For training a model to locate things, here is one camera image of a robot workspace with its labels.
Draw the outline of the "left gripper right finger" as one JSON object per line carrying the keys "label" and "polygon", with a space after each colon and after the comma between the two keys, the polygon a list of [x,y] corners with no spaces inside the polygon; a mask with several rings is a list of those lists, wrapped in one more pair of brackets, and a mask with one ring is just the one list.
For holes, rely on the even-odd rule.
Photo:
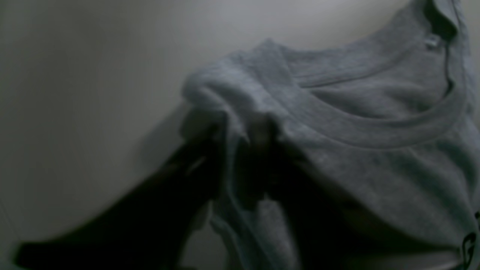
{"label": "left gripper right finger", "polygon": [[235,197],[285,270],[460,270],[454,248],[387,225],[289,145],[240,142]]}

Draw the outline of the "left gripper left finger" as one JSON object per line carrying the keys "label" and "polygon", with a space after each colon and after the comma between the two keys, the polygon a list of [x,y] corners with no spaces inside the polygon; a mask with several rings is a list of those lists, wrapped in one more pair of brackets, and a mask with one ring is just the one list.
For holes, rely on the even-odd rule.
{"label": "left gripper left finger", "polygon": [[187,140],[115,205],[71,232],[23,242],[14,263],[26,270],[174,270],[192,223],[218,193],[222,130]]}

